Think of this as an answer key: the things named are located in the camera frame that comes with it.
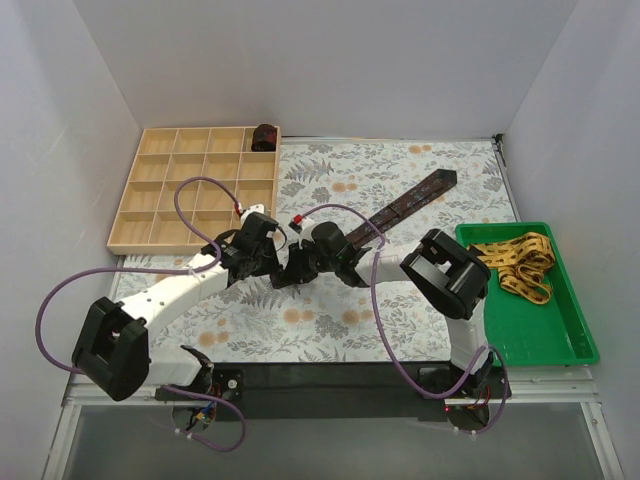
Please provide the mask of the dark brown patterned tie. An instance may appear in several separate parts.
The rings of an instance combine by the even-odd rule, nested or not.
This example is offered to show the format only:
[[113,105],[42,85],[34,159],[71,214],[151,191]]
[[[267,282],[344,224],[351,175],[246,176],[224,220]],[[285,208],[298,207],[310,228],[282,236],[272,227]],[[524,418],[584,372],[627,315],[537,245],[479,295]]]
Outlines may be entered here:
[[[457,173],[455,171],[437,169],[416,186],[361,223],[356,229],[344,234],[355,246],[368,247],[367,244],[377,238],[379,233],[390,230],[456,185]],[[311,249],[312,243],[304,241],[302,246],[299,246],[297,240],[291,243],[290,247]]]

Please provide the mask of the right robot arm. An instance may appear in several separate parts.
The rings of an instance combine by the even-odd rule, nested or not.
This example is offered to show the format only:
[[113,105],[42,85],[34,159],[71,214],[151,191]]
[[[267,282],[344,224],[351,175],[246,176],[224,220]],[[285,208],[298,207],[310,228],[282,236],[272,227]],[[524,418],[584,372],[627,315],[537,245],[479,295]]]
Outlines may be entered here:
[[412,282],[447,322],[453,383],[447,391],[471,398],[486,389],[493,361],[484,326],[491,273],[474,253],[439,229],[412,244],[373,249],[350,241],[334,222],[298,215],[289,227],[298,239],[286,265],[270,275],[274,288],[307,284],[321,273],[353,288]]

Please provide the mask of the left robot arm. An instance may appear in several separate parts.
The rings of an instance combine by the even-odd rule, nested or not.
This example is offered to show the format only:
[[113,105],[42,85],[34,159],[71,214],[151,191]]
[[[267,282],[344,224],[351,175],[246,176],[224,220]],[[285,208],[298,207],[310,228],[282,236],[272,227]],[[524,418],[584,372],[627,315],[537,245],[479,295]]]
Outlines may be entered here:
[[201,249],[176,274],[129,297],[101,298],[87,313],[72,353],[72,364],[114,401],[142,386],[178,386],[193,400],[213,386],[213,363],[191,347],[151,350],[152,340],[169,324],[208,297],[250,276],[280,267],[273,235],[278,222],[259,211],[247,212],[232,241]]

